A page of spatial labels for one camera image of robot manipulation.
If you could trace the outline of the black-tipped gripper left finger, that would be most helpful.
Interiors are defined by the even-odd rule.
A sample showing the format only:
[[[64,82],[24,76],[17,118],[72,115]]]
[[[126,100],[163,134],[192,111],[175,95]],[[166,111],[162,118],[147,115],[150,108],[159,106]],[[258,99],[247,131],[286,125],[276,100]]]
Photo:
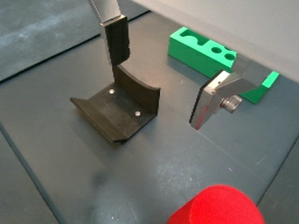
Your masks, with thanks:
[[[110,63],[115,67],[130,57],[127,16],[120,12],[118,0],[88,0],[88,3],[106,39]]]

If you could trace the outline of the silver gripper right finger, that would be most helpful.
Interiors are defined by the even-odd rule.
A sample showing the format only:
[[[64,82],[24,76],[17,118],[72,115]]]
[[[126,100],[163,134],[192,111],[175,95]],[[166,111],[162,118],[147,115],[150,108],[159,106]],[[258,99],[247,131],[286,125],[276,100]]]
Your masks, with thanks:
[[[232,64],[232,72],[220,70],[200,87],[191,112],[191,126],[199,130],[220,109],[232,113],[242,103],[239,94],[258,88],[270,74],[270,68],[239,55]]]

